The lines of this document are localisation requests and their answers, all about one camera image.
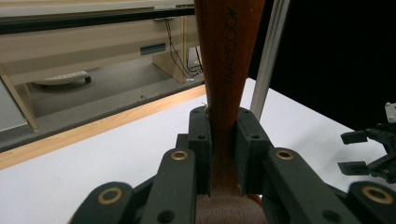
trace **wooden object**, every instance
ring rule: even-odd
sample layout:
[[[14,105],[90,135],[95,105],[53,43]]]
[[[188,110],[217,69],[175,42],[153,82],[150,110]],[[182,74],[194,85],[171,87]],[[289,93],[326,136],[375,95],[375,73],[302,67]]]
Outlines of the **wooden object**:
[[[197,223],[264,222],[261,207],[241,197],[233,162],[238,108],[263,6],[264,0],[195,0],[213,146],[210,198],[198,201]]]
[[[31,144],[0,153],[0,170],[24,161],[29,161],[30,159],[50,153],[51,151],[59,148],[69,146],[99,133],[110,131],[124,124],[171,108],[172,106],[183,104],[202,95],[205,95],[204,85],[164,97],[161,100],[141,105],[105,119],[100,119],[77,127],[70,131],[58,133]]]

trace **wooden edge strip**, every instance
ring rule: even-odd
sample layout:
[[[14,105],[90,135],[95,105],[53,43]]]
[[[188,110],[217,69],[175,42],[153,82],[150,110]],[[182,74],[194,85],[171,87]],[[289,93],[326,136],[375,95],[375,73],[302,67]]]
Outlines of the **wooden edge strip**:
[[[42,156],[62,147],[69,146],[86,138],[118,128],[124,124],[142,119],[170,107],[183,104],[194,98],[205,95],[205,85],[201,85],[158,101],[121,112],[119,114],[99,119],[75,129],[58,133],[25,146],[16,147],[0,153],[0,170],[24,161]]]

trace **white cabinet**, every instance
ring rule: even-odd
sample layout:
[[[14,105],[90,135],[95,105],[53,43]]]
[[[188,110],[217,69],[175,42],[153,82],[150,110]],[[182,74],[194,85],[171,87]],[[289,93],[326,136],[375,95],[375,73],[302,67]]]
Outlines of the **white cabinet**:
[[[26,124],[21,111],[0,79],[0,132]]]

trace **white table surface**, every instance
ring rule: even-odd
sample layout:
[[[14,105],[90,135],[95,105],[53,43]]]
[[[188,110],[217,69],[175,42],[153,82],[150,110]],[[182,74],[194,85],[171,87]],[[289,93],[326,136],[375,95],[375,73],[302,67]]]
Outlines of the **white table surface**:
[[[244,108],[250,106],[254,84],[247,80]],[[0,171],[0,223],[66,223],[96,187],[111,181],[136,187],[156,174],[177,134],[188,132],[190,111],[205,102],[205,96],[196,98]],[[381,178],[339,171],[339,161],[382,157],[380,144],[343,145],[340,134],[350,129],[276,91],[269,90],[261,124],[276,147],[299,152],[332,186],[347,191],[350,183],[369,180],[396,190]]]

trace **metal rod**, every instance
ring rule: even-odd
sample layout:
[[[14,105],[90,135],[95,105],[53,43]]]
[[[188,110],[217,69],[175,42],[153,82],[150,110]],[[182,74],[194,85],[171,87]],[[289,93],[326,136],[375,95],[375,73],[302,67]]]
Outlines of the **metal rod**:
[[[268,32],[262,50],[262,60],[260,62],[256,86],[254,87],[253,98],[250,105],[250,111],[253,112],[257,120],[260,120],[262,116],[262,110],[270,86],[277,49],[282,36],[289,4],[290,0],[275,0],[271,12]]]

